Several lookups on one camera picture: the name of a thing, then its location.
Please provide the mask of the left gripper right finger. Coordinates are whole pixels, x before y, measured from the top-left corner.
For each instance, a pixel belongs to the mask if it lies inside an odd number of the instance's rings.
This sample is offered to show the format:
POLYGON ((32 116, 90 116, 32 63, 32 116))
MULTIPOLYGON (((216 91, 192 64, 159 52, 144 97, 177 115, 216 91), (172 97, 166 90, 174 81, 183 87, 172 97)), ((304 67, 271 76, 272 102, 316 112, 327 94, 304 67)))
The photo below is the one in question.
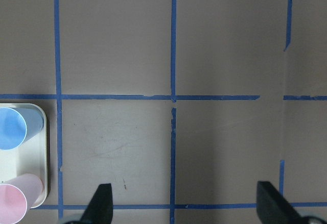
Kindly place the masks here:
POLYGON ((269 181, 256 185, 256 213, 261 223, 307 223, 269 181))

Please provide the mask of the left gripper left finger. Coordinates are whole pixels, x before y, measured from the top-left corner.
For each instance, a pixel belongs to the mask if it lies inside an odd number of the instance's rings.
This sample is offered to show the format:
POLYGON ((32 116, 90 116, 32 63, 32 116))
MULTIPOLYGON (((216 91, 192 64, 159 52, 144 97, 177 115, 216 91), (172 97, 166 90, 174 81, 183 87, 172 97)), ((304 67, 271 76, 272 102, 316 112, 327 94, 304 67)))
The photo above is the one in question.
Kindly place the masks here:
POLYGON ((113 200, 111 184, 100 184, 79 223, 111 224, 113 219, 113 200))

